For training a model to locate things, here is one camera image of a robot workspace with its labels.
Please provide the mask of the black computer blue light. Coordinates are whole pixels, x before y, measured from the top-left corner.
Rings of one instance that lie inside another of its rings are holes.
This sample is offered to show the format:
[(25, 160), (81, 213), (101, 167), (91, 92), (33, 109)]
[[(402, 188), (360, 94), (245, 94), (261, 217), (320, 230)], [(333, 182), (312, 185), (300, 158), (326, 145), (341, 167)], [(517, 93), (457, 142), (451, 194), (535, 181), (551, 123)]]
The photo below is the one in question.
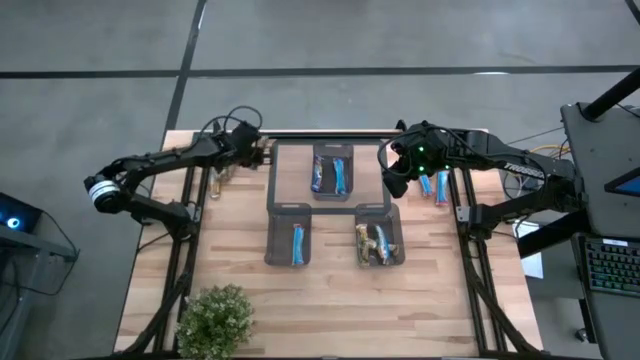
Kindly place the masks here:
[(41, 209), (0, 192), (0, 225), (33, 234), (41, 215)]

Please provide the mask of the white paper sheet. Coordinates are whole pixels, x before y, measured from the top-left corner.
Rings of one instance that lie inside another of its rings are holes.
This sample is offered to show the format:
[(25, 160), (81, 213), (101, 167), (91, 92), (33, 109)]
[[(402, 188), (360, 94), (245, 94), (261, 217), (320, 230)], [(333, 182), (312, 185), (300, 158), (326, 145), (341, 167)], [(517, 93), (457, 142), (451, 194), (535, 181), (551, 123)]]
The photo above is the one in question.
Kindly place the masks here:
[[(529, 221), (524, 221), (524, 220), (518, 220), (512, 225), (512, 230), (517, 240), (520, 240), (525, 235), (528, 235), (530, 233), (537, 231), (539, 228), (540, 226), (538, 224), (532, 223)], [(537, 279), (544, 278), (542, 255), (540, 252), (530, 255), (528, 257), (522, 258), (521, 264), (523, 267), (524, 274), (527, 277), (532, 277)]]

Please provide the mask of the grey equipment cart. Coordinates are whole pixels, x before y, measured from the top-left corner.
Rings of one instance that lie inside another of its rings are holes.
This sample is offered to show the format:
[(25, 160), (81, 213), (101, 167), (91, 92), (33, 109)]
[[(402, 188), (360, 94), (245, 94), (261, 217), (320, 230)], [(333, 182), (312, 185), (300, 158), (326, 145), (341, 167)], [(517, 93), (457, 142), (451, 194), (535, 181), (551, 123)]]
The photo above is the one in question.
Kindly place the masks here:
[(581, 236), (640, 241), (640, 197), (608, 193), (604, 185), (640, 167), (640, 118), (612, 108), (594, 123), (582, 103), (561, 108), (572, 157), (584, 181), (591, 231), (571, 242), (595, 342), (605, 360), (640, 360), (640, 298), (589, 289), (579, 256)]

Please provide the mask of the gold granola bar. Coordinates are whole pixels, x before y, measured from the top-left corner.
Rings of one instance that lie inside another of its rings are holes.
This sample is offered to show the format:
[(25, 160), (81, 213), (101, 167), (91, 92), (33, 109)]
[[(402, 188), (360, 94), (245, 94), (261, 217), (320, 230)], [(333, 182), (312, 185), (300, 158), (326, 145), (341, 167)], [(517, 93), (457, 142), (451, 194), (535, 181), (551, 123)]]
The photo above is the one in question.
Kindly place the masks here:
[(359, 261), (363, 266), (369, 265), (369, 245), (368, 231), (366, 224), (357, 224), (356, 233), (358, 236)]

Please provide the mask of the grey translucent plastic bin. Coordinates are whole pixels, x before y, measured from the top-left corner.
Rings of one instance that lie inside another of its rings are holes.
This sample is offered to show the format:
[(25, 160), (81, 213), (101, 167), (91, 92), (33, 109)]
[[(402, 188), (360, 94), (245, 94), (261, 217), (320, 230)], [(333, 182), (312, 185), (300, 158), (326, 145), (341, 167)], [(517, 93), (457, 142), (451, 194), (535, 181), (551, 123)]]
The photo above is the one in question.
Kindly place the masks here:
[[(302, 267), (311, 260), (311, 207), (305, 203), (276, 203), (269, 211), (269, 226), (264, 261), (271, 266)], [(305, 229), (303, 265), (292, 264), (292, 242), (295, 224)]]
[[(360, 264), (358, 236), (356, 233), (357, 224), (367, 225), (368, 241), (374, 241), (377, 243), (375, 226), (380, 225), (384, 230), (388, 242), (399, 246), (399, 253), (396, 256), (391, 255), (388, 265), (383, 265), (378, 252), (371, 249), (369, 249), (369, 265), (363, 266)], [(355, 240), (357, 260), (361, 267), (391, 267), (402, 265), (405, 261), (406, 255), (399, 208), (395, 204), (391, 204), (388, 207), (385, 207), (383, 204), (359, 205), (355, 216)]]
[[(321, 191), (318, 193), (315, 193), (311, 190), (313, 162), (315, 155), (320, 155), (323, 157), (323, 181)], [(344, 173), (346, 176), (347, 187), (347, 192), (344, 195), (338, 195), (335, 193), (335, 172), (333, 166), (333, 159), (335, 157), (342, 158), (344, 160)], [(313, 145), (313, 159), (310, 182), (310, 190), (314, 199), (318, 201), (347, 201), (351, 196), (354, 187), (353, 165), (354, 149), (351, 144), (315, 143)]]

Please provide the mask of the black aluminium rig frame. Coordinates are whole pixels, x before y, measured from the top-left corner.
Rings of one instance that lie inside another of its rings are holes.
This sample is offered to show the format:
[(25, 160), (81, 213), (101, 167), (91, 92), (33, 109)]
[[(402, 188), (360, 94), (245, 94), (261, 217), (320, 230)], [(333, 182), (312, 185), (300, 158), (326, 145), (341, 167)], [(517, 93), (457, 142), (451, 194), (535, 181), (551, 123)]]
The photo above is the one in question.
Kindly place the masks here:
[(253, 330), (243, 358), (474, 357), (475, 323), (451, 206), (424, 199), (412, 185), (398, 200), (407, 258), (393, 268), (364, 269), (356, 260), (355, 220), (312, 204), (307, 266), (270, 266), (269, 201), (312, 203), (315, 142), (355, 145), (352, 205), (377, 204), (379, 136), (374, 130), (274, 132), (277, 163), (238, 169), (219, 199), (206, 199), (192, 288), (236, 284), (251, 301)]

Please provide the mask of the black tablet blue screen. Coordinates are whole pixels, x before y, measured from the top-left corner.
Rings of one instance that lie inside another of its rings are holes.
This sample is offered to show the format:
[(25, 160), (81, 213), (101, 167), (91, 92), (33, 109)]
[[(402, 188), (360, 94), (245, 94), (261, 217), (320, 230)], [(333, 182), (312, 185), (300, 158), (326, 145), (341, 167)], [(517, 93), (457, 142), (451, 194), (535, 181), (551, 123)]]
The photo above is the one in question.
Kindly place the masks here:
[(640, 197), (640, 167), (609, 181), (604, 189), (608, 193)]

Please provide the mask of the backlit laptop keyboard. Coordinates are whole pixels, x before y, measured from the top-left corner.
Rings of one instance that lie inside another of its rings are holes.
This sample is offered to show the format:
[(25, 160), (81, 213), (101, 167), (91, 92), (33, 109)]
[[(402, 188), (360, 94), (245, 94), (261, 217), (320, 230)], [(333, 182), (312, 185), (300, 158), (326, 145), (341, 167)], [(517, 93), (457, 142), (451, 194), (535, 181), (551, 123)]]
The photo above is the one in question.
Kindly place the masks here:
[(640, 298), (640, 241), (581, 236), (581, 265), (590, 290)]

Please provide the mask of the grey side table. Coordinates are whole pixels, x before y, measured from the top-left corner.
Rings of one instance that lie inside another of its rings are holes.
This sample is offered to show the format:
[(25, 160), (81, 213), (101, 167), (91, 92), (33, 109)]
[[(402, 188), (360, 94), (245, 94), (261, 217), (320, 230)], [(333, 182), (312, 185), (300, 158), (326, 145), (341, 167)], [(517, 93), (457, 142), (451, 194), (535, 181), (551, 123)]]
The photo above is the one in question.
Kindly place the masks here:
[[(37, 295), (56, 296), (64, 287), (79, 257), (79, 249), (64, 232), (56, 219), (42, 213), (57, 228), (66, 243), (55, 243), (35, 233), (18, 231), (7, 220), (0, 225), (0, 294), (6, 290), (8, 300), (14, 299), (9, 310), (0, 307), (5, 317), (0, 324), (0, 360), (16, 360), (16, 350), (24, 333), (26, 322)], [(46, 280), (51, 257), (59, 257), (71, 266), (55, 291), (40, 290)]]

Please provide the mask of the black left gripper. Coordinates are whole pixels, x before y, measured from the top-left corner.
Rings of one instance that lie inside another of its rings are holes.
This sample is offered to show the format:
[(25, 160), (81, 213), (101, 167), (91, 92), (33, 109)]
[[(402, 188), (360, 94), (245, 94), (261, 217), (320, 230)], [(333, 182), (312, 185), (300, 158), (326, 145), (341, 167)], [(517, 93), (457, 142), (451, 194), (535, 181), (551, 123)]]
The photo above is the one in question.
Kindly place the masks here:
[(221, 165), (228, 167), (237, 165), (245, 168), (271, 166), (270, 154), (273, 141), (261, 136), (230, 136), (230, 150), (223, 156)]

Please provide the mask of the green potted plant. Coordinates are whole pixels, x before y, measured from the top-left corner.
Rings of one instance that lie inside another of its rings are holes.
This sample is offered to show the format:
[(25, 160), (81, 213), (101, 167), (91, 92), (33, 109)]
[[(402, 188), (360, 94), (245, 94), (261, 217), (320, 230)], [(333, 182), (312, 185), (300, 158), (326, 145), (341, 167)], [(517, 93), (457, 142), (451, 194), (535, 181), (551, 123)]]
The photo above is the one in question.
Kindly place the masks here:
[(235, 284), (202, 289), (176, 326), (178, 353), (191, 360), (230, 360), (252, 337), (254, 308)]

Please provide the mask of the black pole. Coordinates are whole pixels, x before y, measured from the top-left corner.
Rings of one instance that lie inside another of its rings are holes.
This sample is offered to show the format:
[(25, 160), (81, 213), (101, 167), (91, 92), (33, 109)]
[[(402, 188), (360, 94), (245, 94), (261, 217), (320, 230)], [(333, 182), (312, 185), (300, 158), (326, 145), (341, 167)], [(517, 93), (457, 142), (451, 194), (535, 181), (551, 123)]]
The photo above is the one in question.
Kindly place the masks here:
[(600, 122), (599, 117), (614, 105), (640, 88), (640, 67), (636, 68), (622, 80), (600, 95), (596, 100), (581, 110), (583, 117), (590, 122)]

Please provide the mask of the black cart strut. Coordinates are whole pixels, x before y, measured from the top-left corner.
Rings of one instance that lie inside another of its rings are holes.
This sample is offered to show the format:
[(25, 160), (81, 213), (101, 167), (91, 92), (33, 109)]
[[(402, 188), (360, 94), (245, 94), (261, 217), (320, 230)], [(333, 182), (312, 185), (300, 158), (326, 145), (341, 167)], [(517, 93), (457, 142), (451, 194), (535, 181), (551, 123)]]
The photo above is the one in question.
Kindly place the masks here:
[(590, 231), (591, 224), (586, 210), (568, 213), (562, 218), (520, 237), (518, 251), (521, 258), (526, 258), (569, 240), (575, 233), (589, 233)]

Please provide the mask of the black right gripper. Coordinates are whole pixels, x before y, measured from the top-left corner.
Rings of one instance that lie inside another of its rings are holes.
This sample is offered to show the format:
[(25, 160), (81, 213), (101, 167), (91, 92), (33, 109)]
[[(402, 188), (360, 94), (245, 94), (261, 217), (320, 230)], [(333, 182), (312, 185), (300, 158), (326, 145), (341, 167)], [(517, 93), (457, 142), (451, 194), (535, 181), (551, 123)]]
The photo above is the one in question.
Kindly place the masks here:
[(401, 198), (410, 181), (420, 176), (432, 176), (447, 166), (449, 135), (432, 124), (415, 124), (383, 145), (389, 147), (397, 160), (382, 170), (383, 183), (393, 198)]

